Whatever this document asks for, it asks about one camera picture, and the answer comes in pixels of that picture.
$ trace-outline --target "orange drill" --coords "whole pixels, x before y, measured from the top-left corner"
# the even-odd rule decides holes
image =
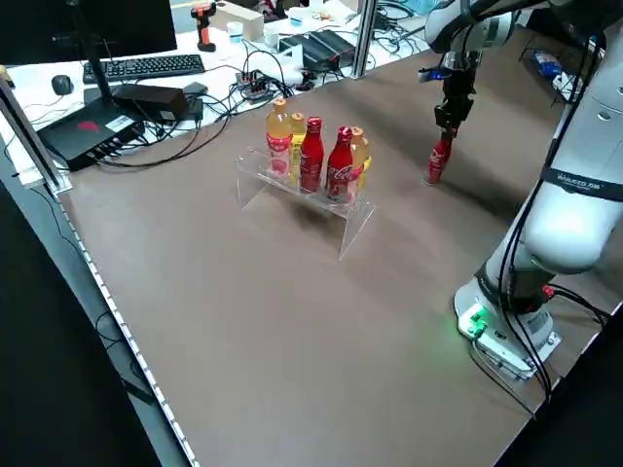
[[[202,52],[216,51],[216,45],[210,42],[210,35],[207,27],[210,25],[209,17],[213,17],[216,13],[216,3],[208,5],[199,5],[191,10],[191,17],[197,21],[197,32],[199,32],[199,41],[197,48]]]

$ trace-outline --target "keyboard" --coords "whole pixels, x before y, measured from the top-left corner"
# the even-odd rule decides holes
[[[101,67],[109,83],[168,76],[196,75],[205,71],[202,58],[197,54],[102,61]],[[82,80],[85,85],[96,83],[90,63],[84,65]]]

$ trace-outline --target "white cup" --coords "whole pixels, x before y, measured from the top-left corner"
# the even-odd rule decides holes
[[[227,33],[230,35],[230,42],[237,44],[242,42],[242,33],[244,32],[244,24],[239,21],[229,21],[227,23]]]
[[[264,26],[264,43],[276,49],[279,42],[279,31],[274,26]]]
[[[310,0],[310,10],[314,13],[322,13],[324,0]]]

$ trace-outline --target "computer mouse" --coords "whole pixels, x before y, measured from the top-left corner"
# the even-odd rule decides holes
[[[74,85],[67,75],[56,75],[52,78],[52,89],[56,95],[67,95],[73,92]]]

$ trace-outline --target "monitor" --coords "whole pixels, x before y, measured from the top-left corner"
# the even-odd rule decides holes
[[[100,58],[177,48],[168,0],[81,0]],[[24,65],[87,59],[67,0],[10,2],[0,14],[0,63]]]

